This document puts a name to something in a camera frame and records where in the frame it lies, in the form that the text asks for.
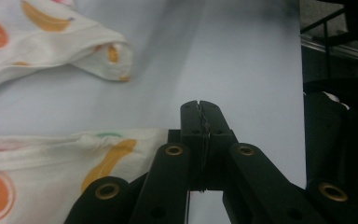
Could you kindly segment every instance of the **fruit-print fabric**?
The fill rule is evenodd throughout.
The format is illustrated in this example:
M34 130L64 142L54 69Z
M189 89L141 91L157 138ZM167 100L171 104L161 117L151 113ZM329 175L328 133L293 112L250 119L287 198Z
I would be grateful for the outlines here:
M0 84L68 63L104 79L129 80L126 38L75 8L69 0L0 0Z
M146 173L167 136L157 129L0 136L0 224L63 223L94 180Z

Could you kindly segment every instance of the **white table surface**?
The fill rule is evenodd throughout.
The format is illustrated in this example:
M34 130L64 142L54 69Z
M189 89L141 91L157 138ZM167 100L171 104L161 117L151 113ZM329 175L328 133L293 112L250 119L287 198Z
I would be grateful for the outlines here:
M296 0L79 0L77 7L129 39L131 81L71 65L10 81L0 86L0 135L179 129L180 105L206 100L220 106L240 142L305 186ZM189 223L229 223L221 193L194 194Z

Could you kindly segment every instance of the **screw hole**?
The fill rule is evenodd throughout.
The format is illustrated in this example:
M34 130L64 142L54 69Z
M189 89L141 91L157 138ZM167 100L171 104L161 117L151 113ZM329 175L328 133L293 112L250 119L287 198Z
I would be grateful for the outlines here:
M120 191L120 186L116 183L106 183L95 190L95 197L100 200L108 200L116 197Z
M183 153L183 149L181 147L167 147L165 153L170 156L178 156Z
M298 209L295 208L289 208L286 211L287 216L289 216L290 218L294 219L294 220L302 220L303 219L303 215L300 211L298 211Z
M255 154L255 150L251 147L240 146L238 147L238 152L244 156L253 156Z
M165 217L165 209L163 207L155 207L153 208L153 210L150 212L150 215L153 218L162 218Z
M342 189L328 183L320 184L319 191L328 199L339 203L346 202L348 200L348 195Z

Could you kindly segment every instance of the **white cloth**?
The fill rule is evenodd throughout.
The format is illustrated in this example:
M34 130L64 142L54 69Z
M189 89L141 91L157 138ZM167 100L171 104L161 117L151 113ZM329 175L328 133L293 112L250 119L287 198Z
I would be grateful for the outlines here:
M63 223L94 180L146 173L168 131L0 137L0 223Z
M0 84L67 63L129 80L132 51L125 37L65 2L72 1L0 0Z

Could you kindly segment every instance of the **black metal frame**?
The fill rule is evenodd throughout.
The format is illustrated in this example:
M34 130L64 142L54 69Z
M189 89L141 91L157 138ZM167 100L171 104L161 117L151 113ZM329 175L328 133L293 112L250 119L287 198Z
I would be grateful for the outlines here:
M257 147L238 143L217 105L181 107L181 130L170 130L148 174L127 183L91 183L65 223L187 223L191 190L222 190L231 223L358 223L358 209L338 183L291 184Z
M346 34L343 35L336 35L336 36L328 36L328 22L332 19L334 19L335 17L346 13L346 7L333 12L332 14L314 22L313 24L301 29L300 33L304 34L309 30L312 30L313 28L316 28L320 25L324 26L324 38L323 38L323 43L324 43L324 50L325 50L325 60L326 60L326 70L327 70L327 77L330 78L331 77L331 60L330 60L330 47L336 46L336 45L341 45L344 43L348 43L351 41L354 41L357 39L356 35L353 34L352 32L348 32Z

